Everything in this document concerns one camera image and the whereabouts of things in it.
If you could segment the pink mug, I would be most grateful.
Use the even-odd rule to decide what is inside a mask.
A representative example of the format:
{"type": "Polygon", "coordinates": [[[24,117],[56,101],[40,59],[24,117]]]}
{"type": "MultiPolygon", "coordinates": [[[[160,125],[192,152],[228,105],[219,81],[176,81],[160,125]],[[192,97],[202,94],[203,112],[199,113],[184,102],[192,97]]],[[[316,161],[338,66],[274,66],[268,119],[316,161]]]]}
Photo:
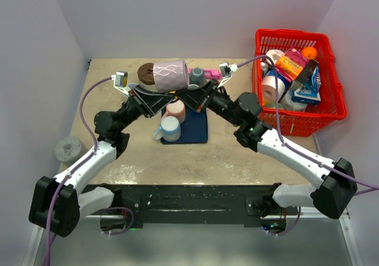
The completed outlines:
{"type": "Polygon", "coordinates": [[[166,106],[166,111],[163,114],[163,117],[167,116],[175,117],[180,123],[183,123],[186,116],[185,104],[181,100],[168,104],[166,106]]]}

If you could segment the mauve wavy mug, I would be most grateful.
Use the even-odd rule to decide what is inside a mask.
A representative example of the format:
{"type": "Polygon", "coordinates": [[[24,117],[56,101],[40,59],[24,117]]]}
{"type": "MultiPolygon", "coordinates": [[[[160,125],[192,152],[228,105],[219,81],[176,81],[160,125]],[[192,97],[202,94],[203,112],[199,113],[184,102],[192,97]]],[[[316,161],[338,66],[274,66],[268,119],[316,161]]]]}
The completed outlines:
{"type": "Polygon", "coordinates": [[[160,93],[187,89],[190,84],[188,68],[184,60],[154,63],[153,78],[156,89],[160,93]]]}

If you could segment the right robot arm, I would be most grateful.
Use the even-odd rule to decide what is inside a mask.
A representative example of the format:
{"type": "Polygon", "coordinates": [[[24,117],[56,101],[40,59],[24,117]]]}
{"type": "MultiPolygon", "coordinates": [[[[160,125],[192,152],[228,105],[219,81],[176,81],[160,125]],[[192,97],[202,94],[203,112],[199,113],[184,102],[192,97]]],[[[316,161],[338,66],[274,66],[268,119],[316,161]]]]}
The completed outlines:
{"type": "Polygon", "coordinates": [[[349,161],[322,157],[280,136],[259,119],[262,107],[253,92],[232,100],[210,81],[201,88],[175,91],[174,96],[195,111],[216,113],[237,127],[234,136],[244,148],[276,159],[308,181],[304,185],[274,184],[255,202],[262,216],[278,214],[287,207],[314,207],[326,217],[338,219],[357,192],[349,161]]]}

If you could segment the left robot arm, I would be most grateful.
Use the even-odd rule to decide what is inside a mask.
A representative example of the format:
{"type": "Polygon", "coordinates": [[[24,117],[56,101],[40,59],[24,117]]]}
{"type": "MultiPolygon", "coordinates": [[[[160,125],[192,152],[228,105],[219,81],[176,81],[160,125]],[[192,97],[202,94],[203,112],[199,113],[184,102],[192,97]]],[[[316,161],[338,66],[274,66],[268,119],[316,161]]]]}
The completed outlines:
{"type": "Polygon", "coordinates": [[[53,178],[41,177],[35,185],[28,219],[55,235],[66,237],[84,217],[106,210],[109,214],[125,211],[122,193],[103,184],[85,193],[89,182],[126,150],[130,135],[123,130],[140,116],[150,118],[174,100],[174,94],[148,92],[140,86],[117,111],[95,115],[94,146],[76,163],[53,178]]]}

